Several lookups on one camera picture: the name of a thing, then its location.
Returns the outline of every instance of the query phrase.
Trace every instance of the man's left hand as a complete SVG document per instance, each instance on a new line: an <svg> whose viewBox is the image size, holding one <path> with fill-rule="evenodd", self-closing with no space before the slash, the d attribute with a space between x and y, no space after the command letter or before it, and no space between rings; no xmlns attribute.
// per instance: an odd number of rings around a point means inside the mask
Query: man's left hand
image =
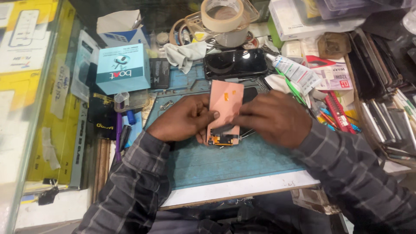
<svg viewBox="0 0 416 234"><path fill-rule="evenodd" d="M184 96L159 116L147 133L164 142L181 141L194 135L202 141L200 132L220 116L218 111L208 111L209 97L209 94Z"/></svg>

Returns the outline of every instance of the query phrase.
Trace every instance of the plaid shirt sleeve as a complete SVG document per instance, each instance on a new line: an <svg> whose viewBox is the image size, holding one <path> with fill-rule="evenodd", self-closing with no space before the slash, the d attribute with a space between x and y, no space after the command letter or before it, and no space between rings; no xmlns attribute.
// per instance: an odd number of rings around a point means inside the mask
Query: plaid shirt sleeve
<svg viewBox="0 0 416 234"><path fill-rule="evenodd" d="M356 230L409 233L416 229L416 196L384 172L361 136L331 131L314 120L295 153Z"/></svg>
<svg viewBox="0 0 416 234"><path fill-rule="evenodd" d="M123 162L111 169L97 201L73 233L147 233L171 192L168 154L167 144L143 131Z"/></svg>

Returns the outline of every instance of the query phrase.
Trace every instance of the phone battery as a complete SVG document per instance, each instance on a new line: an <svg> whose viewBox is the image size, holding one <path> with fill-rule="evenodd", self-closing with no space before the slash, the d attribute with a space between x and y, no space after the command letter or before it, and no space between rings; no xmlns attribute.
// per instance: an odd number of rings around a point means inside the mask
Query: phone battery
<svg viewBox="0 0 416 234"><path fill-rule="evenodd" d="M150 62L150 86L151 89L169 88L169 71L171 65L166 58L151 58Z"/></svg>

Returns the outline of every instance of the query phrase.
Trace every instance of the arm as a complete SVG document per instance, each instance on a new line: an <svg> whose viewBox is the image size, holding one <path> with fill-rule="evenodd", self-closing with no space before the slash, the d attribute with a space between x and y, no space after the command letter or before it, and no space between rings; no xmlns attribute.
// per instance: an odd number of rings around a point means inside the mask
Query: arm
<svg viewBox="0 0 416 234"><path fill-rule="evenodd" d="M378 165L359 136L333 132L293 98L270 91L240 108L233 123L253 128L272 144L294 149L356 228L374 233L416 229L416 197Z"/></svg>
<svg viewBox="0 0 416 234"><path fill-rule="evenodd" d="M73 233L146 233L171 192L165 174L169 146L142 132L115 165L97 201Z"/></svg>
<svg viewBox="0 0 416 234"><path fill-rule="evenodd" d="M314 121L296 152L356 229L416 229L416 196L384 172L360 136L334 132Z"/></svg>
<svg viewBox="0 0 416 234"><path fill-rule="evenodd" d="M97 201L85 213L74 234L147 233L157 209L171 192L165 167L169 146L185 140L219 117L207 109L209 94L181 98L142 132L123 162L111 169Z"/></svg>

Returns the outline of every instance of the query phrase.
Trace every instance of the phone screen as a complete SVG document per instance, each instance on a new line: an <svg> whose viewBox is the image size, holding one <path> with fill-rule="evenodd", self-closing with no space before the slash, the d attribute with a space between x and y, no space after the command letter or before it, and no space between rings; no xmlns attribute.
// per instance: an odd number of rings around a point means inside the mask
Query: phone screen
<svg viewBox="0 0 416 234"><path fill-rule="evenodd" d="M22 10L16 22L9 46L30 45L38 17L39 10Z"/></svg>
<svg viewBox="0 0 416 234"><path fill-rule="evenodd" d="M263 49L207 55L204 58L204 69L208 80L262 74L268 70Z"/></svg>

